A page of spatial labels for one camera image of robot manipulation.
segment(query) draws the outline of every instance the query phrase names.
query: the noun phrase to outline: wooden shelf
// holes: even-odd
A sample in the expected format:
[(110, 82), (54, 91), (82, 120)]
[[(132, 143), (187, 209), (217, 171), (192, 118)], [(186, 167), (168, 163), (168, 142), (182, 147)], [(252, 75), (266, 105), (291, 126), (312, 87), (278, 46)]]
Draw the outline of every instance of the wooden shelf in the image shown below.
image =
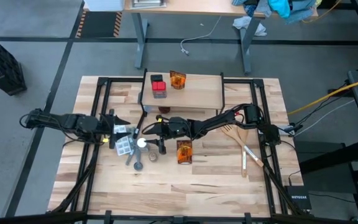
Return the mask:
[[(167, 84), (167, 97), (155, 99), (151, 75), (161, 74)], [(184, 108), (221, 109), (223, 107), (222, 77), (219, 75), (186, 74), (186, 87), (176, 90), (171, 86), (169, 73), (147, 72), (143, 90), (143, 105), (176, 106)]]

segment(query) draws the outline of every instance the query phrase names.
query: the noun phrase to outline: black case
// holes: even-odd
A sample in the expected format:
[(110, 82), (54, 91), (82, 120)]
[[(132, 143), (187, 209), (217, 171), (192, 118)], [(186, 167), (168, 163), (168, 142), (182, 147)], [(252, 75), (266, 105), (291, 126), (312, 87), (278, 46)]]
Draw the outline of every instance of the black case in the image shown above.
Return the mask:
[(12, 96), (27, 89), (20, 63), (0, 45), (0, 89)]

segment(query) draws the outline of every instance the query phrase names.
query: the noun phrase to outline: black mat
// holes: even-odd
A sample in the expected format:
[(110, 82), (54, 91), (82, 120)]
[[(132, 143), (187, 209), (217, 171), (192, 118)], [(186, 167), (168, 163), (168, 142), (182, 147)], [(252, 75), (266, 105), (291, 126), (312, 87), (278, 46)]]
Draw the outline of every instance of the black mat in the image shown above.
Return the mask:
[[(332, 152), (342, 148), (342, 145), (328, 142), (295, 141), (295, 147), (299, 162), (303, 162), (322, 155), (315, 152)], [(348, 194), (356, 193), (349, 164), (340, 164), (310, 172), (309, 174), (302, 174), (302, 177), (303, 183), (308, 190)]]
[(84, 12), (77, 38), (118, 37), (121, 26), (120, 12)]

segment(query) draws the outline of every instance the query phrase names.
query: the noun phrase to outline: blue cloth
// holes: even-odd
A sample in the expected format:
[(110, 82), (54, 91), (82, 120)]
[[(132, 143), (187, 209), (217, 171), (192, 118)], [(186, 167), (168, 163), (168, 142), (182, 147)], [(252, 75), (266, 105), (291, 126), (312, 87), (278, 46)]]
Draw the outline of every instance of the blue cloth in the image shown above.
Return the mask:
[(273, 11), (276, 11), (282, 18), (290, 17), (291, 9), (288, 0), (268, 0)]
[(286, 24), (298, 22), (313, 15), (312, 7), (316, 0), (293, 0), (292, 11), (288, 18), (285, 19)]
[(252, 17), (254, 16), (254, 12), (255, 12), (255, 9), (257, 7), (257, 5), (245, 5), (244, 3), (246, 2), (247, 0), (233, 0), (233, 2), (231, 3), (233, 6), (240, 6), (240, 5), (243, 5), (244, 6), (244, 10), (246, 11), (247, 15), (249, 17)]

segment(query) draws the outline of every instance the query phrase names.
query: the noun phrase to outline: wooden tabletop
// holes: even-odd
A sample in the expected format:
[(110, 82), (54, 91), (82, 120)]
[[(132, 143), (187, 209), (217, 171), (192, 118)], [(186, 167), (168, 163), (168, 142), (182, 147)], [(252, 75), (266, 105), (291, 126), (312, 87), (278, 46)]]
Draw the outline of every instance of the wooden tabletop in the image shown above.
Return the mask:
[[(167, 84), (167, 97), (155, 99), (152, 91), (151, 75), (162, 75)], [(187, 74), (186, 88), (176, 90), (170, 86), (169, 73), (147, 72), (143, 91), (143, 105), (176, 106), (185, 108), (222, 109), (222, 77), (219, 75)]]
[[(90, 114), (98, 77), (83, 77), (75, 102), (74, 113)], [(273, 124), (288, 124), (287, 112), (278, 79), (264, 79), (270, 117)], [(142, 114), (137, 104), (141, 83), (113, 83), (108, 110), (115, 109), (118, 117), (135, 126)], [(97, 114), (100, 113), (104, 88)], [(248, 84), (225, 84), (226, 108), (240, 103), (250, 103)], [(155, 122), (157, 108), (144, 120), (144, 126)], [(181, 116), (190, 119), (208, 119), (216, 110), (172, 108), (167, 117)], [(155, 139), (156, 136), (144, 136)], [(289, 137), (282, 140), (293, 144)], [(105, 144), (101, 147), (94, 176), (89, 213), (104, 215), (184, 215), (207, 217), (243, 217), (250, 212), (253, 217), (269, 217), (269, 208), (262, 169), (250, 158), (248, 176), (241, 176), (241, 151), (235, 140), (221, 130), (210, 131), (205, 137), (193, 141), (193, 163), (177, 164), (176, 140), (165, 141), (167, 154), (158, 154), (156, 146), (151, 151), (158, 154), (158, 161), (149, 161), (142, 153), (142, 171), (135, 171), (133, 164), (125, 165), (127, 156), (117, 156)], [(247, 145), (260, 157), (256, 130), (250, 130)], [(48, 209), (55, 208), (74, 186), (83, 144), (73, 142), (64, 147), (57, 171)], [(277, 146), (283, 183), (298, 171), (298, 159), (293, 148), (286, 144)], [(291, 176), (294, 185), (303, 185), (300, 173)], [(84, 187), (80, 193), (82, 207)], [(278, 193), (273, 185), (275, 207), (280, 212)]]
[[(168, 13), (168, 14), (200, 14), (219, 16), (246, 16), (243, 6), (233, 6), (232, 0), (165, 0), (166, 7), (150, 9), (132, 9), (132, 0), (125, 0), (124, 11), (140, 13)], [(265, 17), (262, 12), (254, 12), (255, 17)], [(317, 10), (311, 17), (318, 17)]]

